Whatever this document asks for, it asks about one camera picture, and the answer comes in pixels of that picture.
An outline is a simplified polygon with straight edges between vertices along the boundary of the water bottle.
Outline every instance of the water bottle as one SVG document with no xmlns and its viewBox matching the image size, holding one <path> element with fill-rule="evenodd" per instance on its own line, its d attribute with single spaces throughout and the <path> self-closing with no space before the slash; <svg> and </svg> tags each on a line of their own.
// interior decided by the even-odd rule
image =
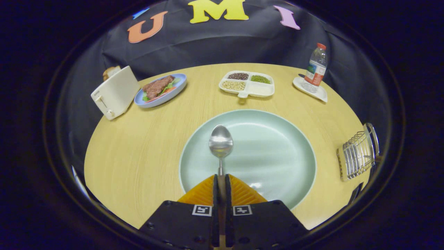
<svg viewBox="0 0 444 250">
<path fill-rule="evenodd" d="M 311 93 L 316 93 L 327 70 L 327 47 L 318 43 L 310 57 L 302 87 Z"/>
</svg>

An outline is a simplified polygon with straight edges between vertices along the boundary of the meat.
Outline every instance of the meat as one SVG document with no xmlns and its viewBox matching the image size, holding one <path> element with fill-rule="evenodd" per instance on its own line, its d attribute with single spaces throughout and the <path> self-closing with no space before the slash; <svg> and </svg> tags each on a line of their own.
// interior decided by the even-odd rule
<svg viewBox="0 0 444 250">
<path fill-rule="evenodd" d="M 163 89 L 172 81 L 174 81 L 174 77 L 170 75 L 145 85 L 142 88 L 142 90 L 147 93 L 148 98 L 153 99 L 156 98 L 163 91 Z"/>
</svg>

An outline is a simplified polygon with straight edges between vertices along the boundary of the spoon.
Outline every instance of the spoon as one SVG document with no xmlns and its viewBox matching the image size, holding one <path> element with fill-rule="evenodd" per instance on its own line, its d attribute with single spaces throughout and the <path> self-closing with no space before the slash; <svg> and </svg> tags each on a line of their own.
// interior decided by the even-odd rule
<svg viewBox="0 0 444 250">
<path fill-rule="evenodd" d="M 218 176 L 224 176 L 222 159 L 231 153 L 233 150 L 233 138 L 230 132 L 223 125 L 217 125 L 211 133 L 210 141 L 208 142 L 211 153 L 219 158 Z"/>
<path fill-rule="evenodd" d="M 210 151 L 213 155 L 219 158 L 218 169 L 218 188 L 219 188 L 219 232 L 225 235 L 225 214 L 226 214 L 226 189 L 225 189 L 225 173 L 223 170 L 222 159 L 231 153 L 233 150 L 233 138 L 226 127 L 217 125 L 211 133 L 210 141 L 208 142 Z"/>
</svg>

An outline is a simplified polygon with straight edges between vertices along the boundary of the white saucer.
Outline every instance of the white saucer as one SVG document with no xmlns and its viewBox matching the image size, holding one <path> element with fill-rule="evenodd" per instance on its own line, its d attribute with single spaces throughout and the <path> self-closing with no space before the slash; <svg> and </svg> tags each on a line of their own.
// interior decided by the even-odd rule
<svg viewBox="0 0 444 250">
<path fill-rule="evenodd" d="M 305 92 L 308 95 L 313 96 L 314 98 L 317 98 L 317 99 L 319 99 L 321 101 L 327 102 L 327 92 L 325 91 L 325 89 L 322 86 L 319 86 L 319 88 L 317 88 L 317 92 L 316 93 L 311 93 L 311 92 L 308 92 L 307 90 L 305 90 L 302 87 L 303 80 L 304 79 L 302 77 L 296 77 L 296 78 L 293 79 L 293 85 L 297 89 L 301 90 L 302 92 Z"/>
</svg>

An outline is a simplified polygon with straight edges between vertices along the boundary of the metal dish rack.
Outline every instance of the metal dish rack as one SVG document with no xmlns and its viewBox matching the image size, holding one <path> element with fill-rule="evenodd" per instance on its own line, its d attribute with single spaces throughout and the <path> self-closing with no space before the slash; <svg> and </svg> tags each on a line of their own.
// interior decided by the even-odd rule
<svg viewBox="0 0 444 250">
<path fill-rule="evenodd" d="M 379 143 L 373 125 L 365 123 L 364 130 L 356 133 L 348 142 L 337 149 L 341 179 L 355 178 L 379 161 Z"/>
</svg>

